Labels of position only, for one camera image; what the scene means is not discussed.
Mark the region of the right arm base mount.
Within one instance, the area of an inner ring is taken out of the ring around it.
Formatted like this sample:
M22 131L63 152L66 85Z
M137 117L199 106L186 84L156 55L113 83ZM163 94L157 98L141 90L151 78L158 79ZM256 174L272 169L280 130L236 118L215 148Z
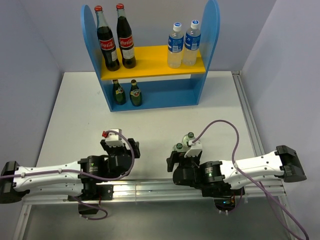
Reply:
M245 188L231 189L229 183L216 181L201 188L203 197L213 198L219 214L228 216L233 212L245 194Z

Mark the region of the green Perrier bottle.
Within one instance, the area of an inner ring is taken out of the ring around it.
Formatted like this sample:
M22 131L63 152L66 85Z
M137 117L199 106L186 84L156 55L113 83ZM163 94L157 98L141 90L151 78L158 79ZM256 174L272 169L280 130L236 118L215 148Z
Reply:
M130 88L130 101L133 106L139 107L142 105L143 97L140 88L137 85L137 81L135 79L131 80L131 88Z
M117 105L124 105L126 103L126 94L123 87L119 84L119 81L117 79L114 79L112 83L112 95L115 103Z

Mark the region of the clear glass bottle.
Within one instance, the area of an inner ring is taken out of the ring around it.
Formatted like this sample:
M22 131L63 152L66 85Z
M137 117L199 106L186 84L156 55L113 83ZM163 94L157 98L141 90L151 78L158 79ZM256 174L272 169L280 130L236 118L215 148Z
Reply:
M181 140L181 144L184 148L188 148L189 141L193 141L195 139L195 135L193 132L188 132L186 135L183 136Z
M186 148L182 143L178 142L176 145L173 146L172 151L176 151L178 153L185 153Z

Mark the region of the cola glass bottle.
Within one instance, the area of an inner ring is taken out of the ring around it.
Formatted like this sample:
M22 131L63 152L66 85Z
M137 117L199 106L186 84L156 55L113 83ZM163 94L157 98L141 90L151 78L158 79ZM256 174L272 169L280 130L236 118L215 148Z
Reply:
M120 68L120 62L112 30L106 21L102 6L96 5L94 11L97 20L97 37L105 60L105 66L111 72L117 71Z
M122 3L116 5L117 10L117 39L122 56L122 64L127 69L136 66L134 40L130 24L127 20L125 8Z

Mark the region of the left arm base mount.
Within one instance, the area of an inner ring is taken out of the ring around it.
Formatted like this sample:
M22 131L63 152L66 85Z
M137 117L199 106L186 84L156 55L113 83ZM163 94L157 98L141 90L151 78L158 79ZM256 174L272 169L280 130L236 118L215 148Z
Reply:
M96 185L94 191L82 191L79 196L68 196L69 202L78 203L78 213L81 218L91 221L103 220L108 212L101 208L102 201L113 199L114 186L112 184Z

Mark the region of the aluminium front rail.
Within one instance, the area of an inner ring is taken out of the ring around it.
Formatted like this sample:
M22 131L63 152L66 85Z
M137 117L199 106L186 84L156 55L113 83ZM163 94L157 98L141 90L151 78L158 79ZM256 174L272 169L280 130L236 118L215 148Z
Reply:
M23 201L15 240L287 240L262 192L248 186L228 215L199 190L171 180L114 184L103 220L89 221L63 195Z

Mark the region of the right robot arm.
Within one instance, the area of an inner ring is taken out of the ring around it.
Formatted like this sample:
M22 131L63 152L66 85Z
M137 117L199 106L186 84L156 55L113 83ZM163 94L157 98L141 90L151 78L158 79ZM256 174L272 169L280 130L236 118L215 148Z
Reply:
M200 155L186 156L172 151L167 158L167 171L173 173L173 183L201 190L203 197L229 198L245 193L244 187L252 181L282 179L285 183L305 181L297 152L279 145L268 154L236 160L200 162Z

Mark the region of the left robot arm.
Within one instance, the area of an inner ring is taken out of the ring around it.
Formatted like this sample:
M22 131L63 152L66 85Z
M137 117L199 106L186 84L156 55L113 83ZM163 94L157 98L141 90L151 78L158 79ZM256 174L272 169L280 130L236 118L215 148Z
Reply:
M67 195L93 200L98 184L120 180L140 158L140 144L132 138L112 143L103 139L100 144L105 155L90 155L78 161L47 167L24 167L8 161L0 174L0 202L20 202L25 196Z

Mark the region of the aluminium side rail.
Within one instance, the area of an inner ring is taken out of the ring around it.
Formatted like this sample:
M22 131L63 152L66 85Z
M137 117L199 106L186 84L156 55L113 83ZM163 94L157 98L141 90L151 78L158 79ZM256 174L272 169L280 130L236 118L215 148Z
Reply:
M234 80L234 84L238 93L239 101L242 107L242 112L244 115L246 127L249 133L251 145L253 148L253 152L256 156L264 155L265 150L263 144L261 142L261 138L258 133L258 129L256 127L256 123L250 108L250 104L248 98L245 93L245 89L241 80L240 71L232 71L232 77ZM291 220L291 218L283 212L283 210L273 201L267 198L268 204L271 207L271 210L275 214L276 217L280 219L280 222L286 225L293 233L296 235L301 235L299 232L299 228L297 225Z

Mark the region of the Pocari Sweat bottle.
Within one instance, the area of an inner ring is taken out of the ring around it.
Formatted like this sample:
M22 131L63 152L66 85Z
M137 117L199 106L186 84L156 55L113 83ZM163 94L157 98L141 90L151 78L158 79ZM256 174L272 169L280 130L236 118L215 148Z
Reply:
M185 33L183 64L193 66L197 60L197 54L200 46L201 31L199 29L200 22L192 20L190 28Z
M175 22L172 32L168 36L167 65L176 69L181 66L183 58L184 34L182 33L182 24Z

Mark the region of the right cola glass bottle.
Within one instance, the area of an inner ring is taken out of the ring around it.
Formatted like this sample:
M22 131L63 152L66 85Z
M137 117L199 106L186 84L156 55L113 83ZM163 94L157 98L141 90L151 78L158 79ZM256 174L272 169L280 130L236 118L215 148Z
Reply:
M122 56L122 64L127 69L136 66L134 40L130 24L127 20L125 8L122 3L116 5L117 10L117 39Z

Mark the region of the left cola glass bottle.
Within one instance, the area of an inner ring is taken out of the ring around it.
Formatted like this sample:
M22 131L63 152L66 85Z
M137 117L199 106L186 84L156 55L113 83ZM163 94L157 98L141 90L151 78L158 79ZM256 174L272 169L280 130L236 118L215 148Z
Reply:
M106 21L102 6L96 5L94 11L97 20L97 37L105 60L105 66L111 72L117 71L120 68L120 62L112 30Z

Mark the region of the blue and yellow shelf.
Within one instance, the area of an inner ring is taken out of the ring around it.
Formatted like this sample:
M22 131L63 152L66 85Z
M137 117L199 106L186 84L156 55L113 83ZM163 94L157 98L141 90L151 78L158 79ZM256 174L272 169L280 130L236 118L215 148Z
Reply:
M183 107L199 103L220 32L220 8L216 0L209 0L204 8L195 65L183 64L179 68L168 67L166 45L154 45L135 48L136 67L127 69L121 66L117 71L109 71L100 48L94 16L88 5L81 7L80 19L85 46L110 111ZM113 80L150 77L160 79L137 83L142 90L141 106L133 106L129 101L123 105L116 104L112 94Z

